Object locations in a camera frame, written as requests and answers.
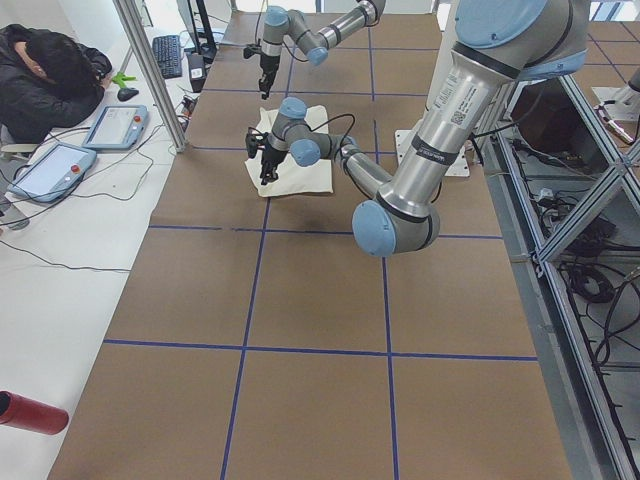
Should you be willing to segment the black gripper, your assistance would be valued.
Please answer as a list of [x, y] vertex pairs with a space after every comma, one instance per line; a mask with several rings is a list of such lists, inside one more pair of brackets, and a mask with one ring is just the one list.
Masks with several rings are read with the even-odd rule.
[[284, 161], [285, 152], [279, 150], [270, 144], [267, 144], [261, 157], [261, 185], [266, 186], [269, 182], [273, 183], [279, 179], [277, 167]]
[[280, 65], [280, 56], [261, 55], [260, 68], [262, 75], [258, 81], [261, 88], [261, 98], [267, 100], [270, 97], [270, 89], [275, 81]]

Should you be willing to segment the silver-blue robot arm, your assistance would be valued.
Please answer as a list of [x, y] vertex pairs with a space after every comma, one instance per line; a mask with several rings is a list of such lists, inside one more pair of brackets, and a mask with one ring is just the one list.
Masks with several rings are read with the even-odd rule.
[[249, 130], [250, 157], [263, 184], [292, 157], [302, 167], [337, 162], [364, 194], [352, 216], [358, 246], [387, 257], [421, 250], [439, 233], [432, 196], [465, 141], [504, 85], [578, 71], [586, 58], [590, 7], [585, 1], [462, 1], [454, 19], [451, 67], [394, 173], [370, 160], [348, 135], [324, 134], [306, 122], [306, 104], [284, 99], [270, 131]]
[[284, 40], [290, 38], [312, 65], [323, 63], [330, 49], [362, 28], [377, 25], [384, 13], [383, 0], [358, 1], [357, 5], [338, 19], [314, 32], [309, 27], [304, 14], [298, 10], [285, 10], [281, 6], [269, 6], [263, 22], [262, 38], [247, 46], [243, 55], [260, 57], [262, 76], [258, 80], [261, 98], [270, 96], [279, 70]]

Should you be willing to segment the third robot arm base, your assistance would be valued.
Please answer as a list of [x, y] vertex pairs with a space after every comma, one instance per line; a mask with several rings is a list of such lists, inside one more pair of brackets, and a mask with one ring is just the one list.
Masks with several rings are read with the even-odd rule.
[[593, 87], [594, 111], [603, 126], [626, 145], [639, 139], [639, 70], [620, 88]]

